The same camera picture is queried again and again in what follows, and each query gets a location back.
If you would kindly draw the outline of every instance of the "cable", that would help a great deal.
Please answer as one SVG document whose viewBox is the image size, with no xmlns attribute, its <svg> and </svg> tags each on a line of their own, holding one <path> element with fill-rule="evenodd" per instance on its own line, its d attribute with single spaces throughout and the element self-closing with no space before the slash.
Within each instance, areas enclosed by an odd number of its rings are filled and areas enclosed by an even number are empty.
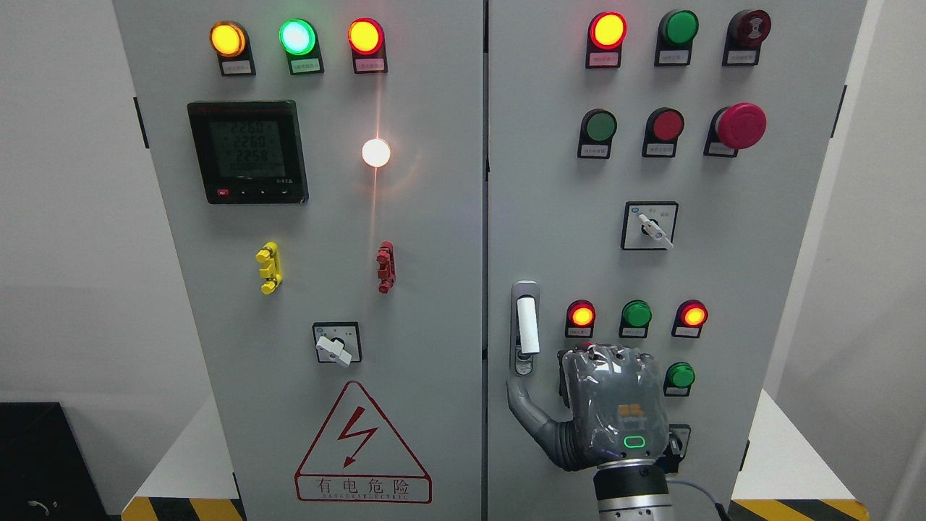
<svg viewBox="0 0 926 521">
<path fill-rule="evenodd" d="M 676 477 L 667 477 L 666 483 L 675 483 L 676 485 L 687 485 L 689 487 L 693 487 L 695 489 L 701 490 L 702 492 L 704 492 L 704 495 L 706 495 L 710 499 L 710 501 L 714 503 L 714 508 L 717 509 L 717 514 L 720 516 L 720 521 L 731 521 L 730 516 L 727 515 L 727 510 L 723 508 L 723 505 L 720 504 L 719 501 L 717 501 L 717 498 L 715 498 L 714 495 L 711 494 L 710 491 L 705 489 L 704 487 L 698 485 L 697 483 L 694 483 L 693 481 L 686 481 L 684 479 L 678 479 Z"/>
</svg>

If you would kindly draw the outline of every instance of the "lcd display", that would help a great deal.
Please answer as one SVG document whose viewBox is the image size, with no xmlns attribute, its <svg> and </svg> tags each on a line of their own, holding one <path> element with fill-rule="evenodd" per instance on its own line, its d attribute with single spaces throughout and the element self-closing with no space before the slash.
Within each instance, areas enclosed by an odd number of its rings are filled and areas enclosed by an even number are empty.
<svg viewBox="0 0 926 521">
<path fill-rule="evenodd" d="M 286 177 L 276 121 L 211 121 L 209 130 L 219 176 Z"/>
</svg>

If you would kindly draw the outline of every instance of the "high voltage warning symbol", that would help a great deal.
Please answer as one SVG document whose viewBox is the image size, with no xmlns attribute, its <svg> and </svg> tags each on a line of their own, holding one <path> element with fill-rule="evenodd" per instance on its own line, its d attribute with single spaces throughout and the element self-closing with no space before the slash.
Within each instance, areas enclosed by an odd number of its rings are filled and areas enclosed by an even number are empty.
<svg viewBox="0 0 926 521">
<path fill-rule="evenodd" d="M 304 502 L 431 502 L 431 476 L 366 389 L 344 385 L 295 473 Z"/>
</svg>

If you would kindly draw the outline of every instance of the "robotic hand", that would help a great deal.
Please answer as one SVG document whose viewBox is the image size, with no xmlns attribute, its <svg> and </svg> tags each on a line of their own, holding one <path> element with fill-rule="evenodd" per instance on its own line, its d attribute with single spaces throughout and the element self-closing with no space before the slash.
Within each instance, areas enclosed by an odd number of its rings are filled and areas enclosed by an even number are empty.
<svg viewBox="0 0 926 521">
<path fill-rule="evenodd" d="M 560 468 L 598 467 L 602 521 L 634 511 L 672 521 L 666 476 L 654 465 L 669 442 L 656 360 L 624 346 L 582 344 L 563 355 L 562 368 L 571 420 L 557 422 L 534 404 L 519 376 L 507 381 L 508 408 Z"/>
</svg>

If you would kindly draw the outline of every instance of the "green push button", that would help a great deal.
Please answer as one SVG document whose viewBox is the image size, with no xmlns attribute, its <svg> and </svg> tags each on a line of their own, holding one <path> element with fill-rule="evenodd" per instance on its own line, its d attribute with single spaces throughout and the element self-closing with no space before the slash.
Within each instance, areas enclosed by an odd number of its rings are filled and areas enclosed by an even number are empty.
<svg viewBox="0 0 926 521">
<path fill-rule="evenodd" d="M 649 309 L 649 304 L 642 300 L 634 300 L 624 306 L 622 314 L 624 322 L 631 327 L 646 327 L 649 321 L 653 320 L 653 312 Z"/>
<path fill-rule="evenodd" d="M 642 436 L 628 436 L 624 438 L 624 447 L 628 449 L 642 449 L 646 446 L 646 438 Z"/>
<path fill-rule="evenodd" d="M 669 368 L 669 384 L 674 388 L 689 388 L 695 381 L 695 370 L 685 362 L 674 363 Z"/>
<path fill-rule="evenodd" d="M 595 141 L 607 141 L 618 131 L 618 121 L 607 112 L 598 112 L 585 123 L 585 133 Z"/>
<path fill-rule="evenodd" d="M 662 23 L 662 35 L 671 44 L 685 45 L 697 34 L 697 16 L 691 11 L 673 11 Z"/>
</svg>

